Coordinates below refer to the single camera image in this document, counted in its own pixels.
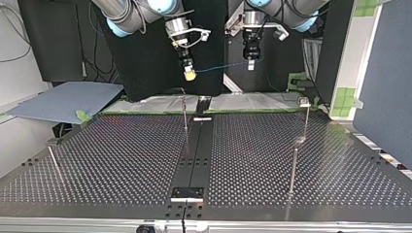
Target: green tape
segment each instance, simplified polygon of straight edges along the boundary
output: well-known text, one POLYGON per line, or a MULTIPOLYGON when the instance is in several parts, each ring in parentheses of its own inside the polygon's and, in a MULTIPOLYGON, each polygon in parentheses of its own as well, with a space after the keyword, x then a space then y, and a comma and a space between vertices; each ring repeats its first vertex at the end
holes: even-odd
POLYGON ((208 110, 205 114, 282 114, 282 113, 296 113, 304 111, 302 108, 290 109, 256 109, 256 110, 208 110))
POLYGON ((378 6, 378 0, 358 0, 355 17, 373 17, 378 6))
POLYGON ((348 117, 355 105, 355 88, 339 87, 333 102, 333 117, 348 117))
MULTIPOLYGON (((182 111, 145 111, 145 112, 139 112, 139 111, 111 111, 111 112, 103 112, 100 113, 100 115, 106 116, 106 115, 182 115, 182 111)), ((194 111, 187 111, 188 115, 193 115, 194 111)))
POLYGON ((91 121, 93 119, 92 116, 88 115, 83 110, 77 110, 76 115, 77 115, 78 119, 81 120, 82 122, 88 122, 88 121, 91 121))
POLYGON ((288 90, 299 90, 299 91, 304 91, 305 87, 297 87, 296 85, 292 84, 292 80, 302 80, 305 81, 307 80, 306 73, 294 73, 294 74, 289 74, 289 81, 288 81, 288 90))

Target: cable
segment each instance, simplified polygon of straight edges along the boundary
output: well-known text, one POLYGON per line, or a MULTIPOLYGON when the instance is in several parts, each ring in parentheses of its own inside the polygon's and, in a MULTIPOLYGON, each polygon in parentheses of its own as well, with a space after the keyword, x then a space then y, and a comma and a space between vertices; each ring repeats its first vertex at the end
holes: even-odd
POLYGON ((263 22, 263 24, 261 25, 261 28, 257 31, 257 33, 255 34, 255 36, 251 39, 251 40, 248 40, 248 41, 246 41, 245 40, 245 45, 248 45, 249 43, 251 43, 252 41, 254 41, 257 37, 258 37, 258 35, 260 34, 260 32, 264 29, 264 26, 266 25, 266 23, 268 22, 270 20, 270 16, 269 15, 266 15, 265 17, 264 17, 264 22, 263 22))
POLYGON ((19 35, 19 37, 28 45, 28 49, 27 49, 27 51, 26 51, 23 55, 20 55, 20 56, 14 57, 14 58, 10 58, 10 59, 0 60, 0 63, 5 63, 5 62, 11 62, 11 61, 20 60, 20 59, 24 58, 27 54, 29 54, 30 51, 31 51, 31 45, 30 45, 30 42, 28 41, 28 36, 27 36, 27 33, 26 33, 25 29, 24 29, 24 22, 23 22, 22 18, 20 17, 20 15, 18 14, 18 12, 17 12, 15 9, 9 7, 8 5, 6 5, 6 4, 4 4, 4 3, 0 3, 0 11, 3 13, 3 15, 4 15, 5 18, 6 18, 6 20, 12 25, 13 29, 16 31, 16 33, 19 35), (3 11, 2 8, 8 9, 9 11, 11 11, 11 12, 18 18, 18 20, 19 20, 19 22, 20 22, 20 25, 21 25, 21 30, 22 30, 24 36, 21 35, 21 33, 17 30, 17 28, 15 27, 15 25, 12 23, 12 21, 11 21, 10 18, 6 15, 6 13, 3 11))
POLYGON ((285 0, 281 0, 281 9, 282 9, 282 16, 281 16, 281 22, 282 24, 285 23, 285 0))
POLYGON ((266 70, 266 69, 264 69, 264 73, 265 73, 265 75, 266 75, 266 80, 267 80, 267 83, 269 84, 269 86, 270 86, 272 89, 278 91, 278 93, 280 93, 280 94, 282 95, 282 99, 283 99, 285 102, 296 102, 296 100, 288 100, 288 99, 286 99, 284 93, 283 93, 282 91, 280 91, 278 88, 276 88, 276 87, 274 87, 274 86, 272 85, 272 83, 271 83, 270 80, 269 80, 269 74, 267 74, 267 70, 266 70))
POLYGON ((3 15, 6 17, 6 20, 10 23, 10 25, 12 25, 13 29, 15 29, 16 33, 19 35, 19 37, 28 45, 30 46, 30 42, 28 41, 28 36, 27 33, 24 29, 24 22, 23 19, 21 18, 21 16, 18 14, 18 12, 13 9, 12 7, 9 7, 6 4, 0 4, 0 11, 3 13, 3 15), (10 18, 6 15, 6 13, 3 11, 2 8, 6 8, 9 11, 11 11, 17 18, 18 21, 20 22, 20 26, 21 26, 21 31, 23 32, 24 36, 21 35, 21 33, 17 30, 17 28, 15 27, 15 25, 12 23, 12 21, 10 20, 10 18))
POLYGON ((24 58, 27 54, 29 54, 30 51, 31 51, 31 47, 29 47, 28 50, 27 50, 27 52, 25 52, 23 55, 20 55, 20 56, 15 57, 15 58, 7 59, 7 60, 0 60, 0 63, 20 60, 20 59, 24 58))
POLYGON ((183 48, 183 49, 190 49, 192 47, 194 47, 195 45, 199 44, 200 42, 202 42, 202 35, 200 35, 199 39, 193 43, 191 43, 188 46, 184 46, 184 45, 180 45, 173 37, 170 37, 170 39, 176 43, 176 45, 178 45, 179 47, 183 48))
MULTIPOLYGON (((309 69, 309 62, 308 62, 307 57, 306 57, 306 55, 307 55, 307 54, 306 54, 306 49, 305 49, 305 46, 303 45, 303 43, 304 43, 304 42, 302 42, 304 63, 305 63, 305 66, 306 66, 307 70, 310 71, 310 69, 309 69)), ((310 72, 308 72, 308 74, 309 74, 309 79, 310 79, 310 81, 311 81, 312 84, 313 84, 313 87, 315 87, 315 90, 316 90, 316 92, 317 92, 318 95, 319 95, 319 98, 320 98, 321 101, 325 104, 325 107, 326 107, 326 109, 327 109, 327 112, 330 114, 330 108, 327 106, 324 98, 322 98, 321 92, 320 92, 320 91, 318 90, 318 88, 316 87, 315 80, 313 79, 312 74, 311 74, 310 72)))
POLYGON ((91 19, 91 1, 88 3, 88 21, 90 22, 90 26, 95 32, 97 32, 100 36, 104 36, 102 32, 97 30, 97 28, 94 26, 93 20, 91 19))
POLYGON ((245 61, 245 62, 239 62, 239 63, 233 63, 233 64, 227 64, 227 65, 221 65, 221 66, 214 66, 205 70, 197 70, 196 73, 206 73, 206 72, 210 72, 210 71, 214 71, 214 70, 220 70, 220 69, 224 69, 227 67, 232 67, 232 66, 240 66, 240 65, 247 65, 249 64, 249 61, 245 61))
POLYGON ((140 33, 142 33, 143 35, 146 34, 146 19, 145 19, 145 15, 143 15, 143 11, 140 8, 140 5, 137 4, 136 2, 134 2, 134 4, 136 5, 136 9, 139 12, 140 15, 140 19, 142 19, 142 24, 143 24, 143 30, 139 29, 140 33))
POLYGON ((138 4, 138 5, 142 6, 143 8, 145 8, 146 10, 152 12, 153 14, 161 15, 161 16, 163 16, 163 17, 182 17, 182 16, 185 16, 185 15, 188 15, 188 14, 194 12, 194 10, 190 10, 190 11, 183 12, 183 13, 178 13, 178 14, 162 14, 162 13, 159 13, 159 12, 153 10, 153 9, 151 8, 151 6, 148 6, 148 5, 146 5, 145 3, 142 3, 142 2, 140 2, 140 1, 138 1, 138 0, 133 0, 133 1, 134 1, 136 4, 138 4))
POLYGON ((116 77, 113 79, 112 83, 115 83, 115 81, 120 77, 119 74, 116 75, 116 77))
POLYGON ((297 16, 303 17, 303 18, 320 17, 320 16, 326 14, 326 13, 329 11, 331 5, 333 5, 334 2, 336 2, 336 0, 334 0, 333 3, 329 3, 329 7, 328 7, 326 10, 324 10, 323 12, 318 13, 317 15, 309 16, 309 15, 306 15, 306 14, 301 13, 301 12, 297 9, 296 3, 295 3, 294 0, 292 0, 292 4, 289 2, 289 0, 285 0, 285 1, 286 1, 286 5, 291 9, 291 11, 293 11, 297 16))

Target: black panel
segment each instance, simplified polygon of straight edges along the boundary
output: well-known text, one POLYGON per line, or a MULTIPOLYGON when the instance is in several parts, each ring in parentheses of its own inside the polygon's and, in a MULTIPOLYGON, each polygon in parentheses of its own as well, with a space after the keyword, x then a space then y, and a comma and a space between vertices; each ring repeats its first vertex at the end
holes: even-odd
MULTIPOLYGON (((224 23, 227 4, 222 0, 187 0, 188 16, 193 26, 201 25, 212 30, 207 43, 192 48, 197 70, 208 69, 224 63, 224 23)), ((194 82, 187 83, 178 56, 171 46, 161 19, 148 26, 146 35, 139 32, 126 38, 116 37, 99 14, 109 47, 123 79, 124 88, 131 101, 139 101, 173 87, 186 87, 187 93, 217 96, 223 88, 223 70, 199 73, 194 82)))
POLYGON ((332 100, 354 0, 335 1, 327 14, 326 31, 319 58, 316 87, 327 104, 332 100))
POLYGON ((112 69, 106 40, 91 26, 93 23, 100 30, 94 12, 89 15, 89 1, 19 0, 18 3, 45 81, 107 82, 114 76, 109 72, 115 68, 112 69), (102 78, 96 79, 92 64, 85 62, 84 78, 82 61, 93 63, 95 50, 96 64, 104 73, 100 72, 102 78))
POLYGON ((31 0, 19 1, 19 7, 43 80, 81 80, 82 50, 76 5, 31 0))
MULTIPOLYGON (((242 1, 228 0, 229 14, 232 15, 242 1)), ((263 60, 256 64, 255 71, 248 71, 247 61, 243 58, 242 32, 229 38, 227 63, 237 64, 226 69, 227 75, 246 92, 264 92, 286 90, 290 73, 304 72, 301 39, 303 34, 286 27, 291 33, 287 40, 281 42, 273 37, 273 29, 265 29, 260 48, 263 60)))
POLYGON ((412 1, 383 6, 354 125, 380 148, 412 168, 412 1))

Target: white wall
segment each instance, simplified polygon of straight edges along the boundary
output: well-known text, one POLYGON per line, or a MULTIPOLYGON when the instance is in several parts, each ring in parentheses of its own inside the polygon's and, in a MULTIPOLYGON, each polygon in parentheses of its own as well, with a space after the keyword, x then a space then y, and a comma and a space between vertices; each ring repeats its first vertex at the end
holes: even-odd
MULTIPOLYGON (((17 0, 0 0, 18 10, 17 0)), ((8 10, 4 10, 19 28, 18 20, 8 10)), ((24 54, 27 45, 0 12, 0 60, 24 54)), ((27 96, 45 91, 47 83, 42 78, 31 51, 26 57, 13 62, 0 62, 0 106, 10 104, 27 96)))
MULTIPOLYGON (((17 0, 0 0, 18 10, 17 0)), ((5 10, 8 16, 13 14, 5 10)), ((27 45, 0 13, 0 60, 24 54, 27 45)), ((39 68, 31 51, 26 57, 13 62, 0 62, 0 114, 19 102, 48 89, 42 81, 39 68)), ((27 158, 46 147, 52 138, 55 123, 0 116, 0 178, 27 158)))
MULTIPOLYGON (((336 98, 335 94, 337 93, 337 89, 339 87, 355 88, 355 97, 357 99, 360 97, 361 86, 366 74, 366 68, 381 11, 382 6, 379 6, 376 8, 375 15, 373 17, 352 18, 336 79, 335 89, 333 91, 331 105, 332 109, 333 102, 336 98)), ((331 118, 335 120, 354 120, 355 113, 356 108, 352 108, 348 117, 332 116, 331 118)))

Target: metal rod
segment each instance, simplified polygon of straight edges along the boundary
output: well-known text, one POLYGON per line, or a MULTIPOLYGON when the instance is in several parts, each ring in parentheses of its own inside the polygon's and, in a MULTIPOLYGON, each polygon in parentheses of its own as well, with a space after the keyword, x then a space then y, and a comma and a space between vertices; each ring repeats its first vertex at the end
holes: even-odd
POLYGON ((308 107, 308 110, 306 112, 305 131, 304 131, 304 134, 303 134, 304 139, 306 139, 306 133, 308 131, 309 113, 310 113, 310 107, 308 107))
POLYGON ((186 104, 186 92, 185 90, 182 88, 183 91, 183 98, 182 98, 182 109, 183 109, 183 116, 185 118, 185 132, 186 135, 188 135, 188 111, 187 111, 187 104, 186 104))
POLYGON ((52 158, 52 161, 53 161, 54 165, 58 168, 59 165, 57 163, 57 160, 55 159, 54 153, 52 151, 52 147, 48 147, 48 149, 49 149, 49 152, 51 153, 51 158, 52 158))
POLYGON ((292 174, 291 174, 291 187, 289 189, 289 195, 293 195, 294 178, 296 176, 296 163, 297 163, 297 148, 293 150, 293 162, 292 162, 292 174))

